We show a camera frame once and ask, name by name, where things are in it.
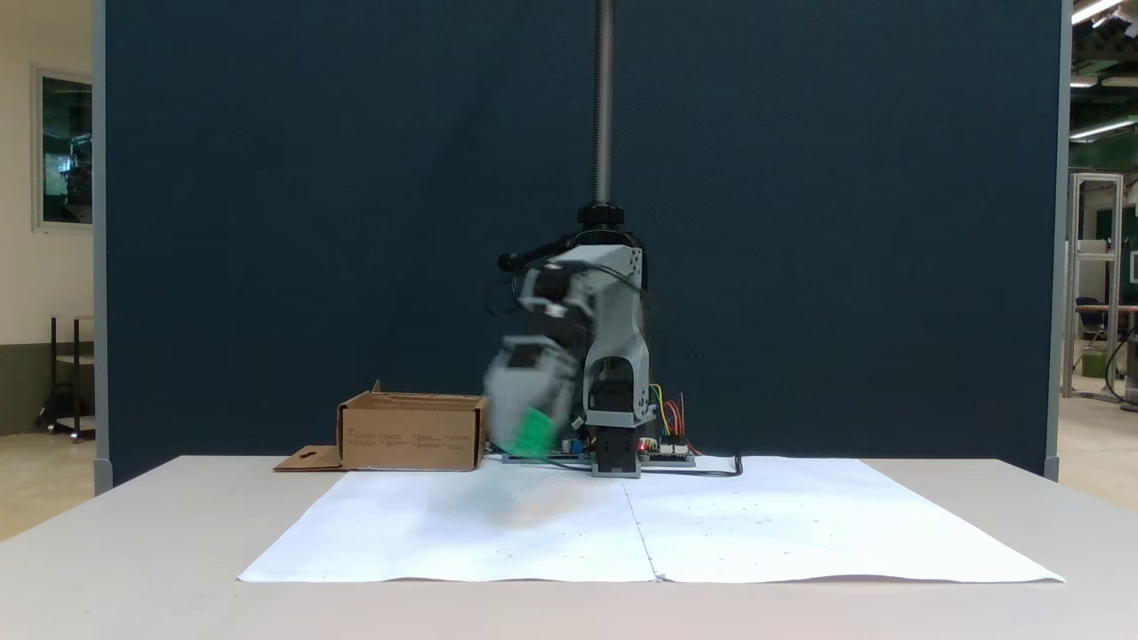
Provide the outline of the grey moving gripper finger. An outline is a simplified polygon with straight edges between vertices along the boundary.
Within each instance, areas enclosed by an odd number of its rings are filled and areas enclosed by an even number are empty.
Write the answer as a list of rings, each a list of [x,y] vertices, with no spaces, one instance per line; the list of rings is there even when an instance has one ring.
[[[572,429],[574,400],[577,397],[577,384],[574,380],[554,381],[549,397],[549,418],[551,419],[551,437],[562,438]]]

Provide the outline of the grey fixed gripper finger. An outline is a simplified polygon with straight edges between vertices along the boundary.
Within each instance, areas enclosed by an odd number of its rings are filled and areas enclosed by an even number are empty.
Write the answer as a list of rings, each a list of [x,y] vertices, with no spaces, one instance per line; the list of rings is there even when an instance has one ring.
[[[530,378],[485,378],[488,408],[488,440],[511,456],[523,454],[520,434],[525,415],[533,403]]]

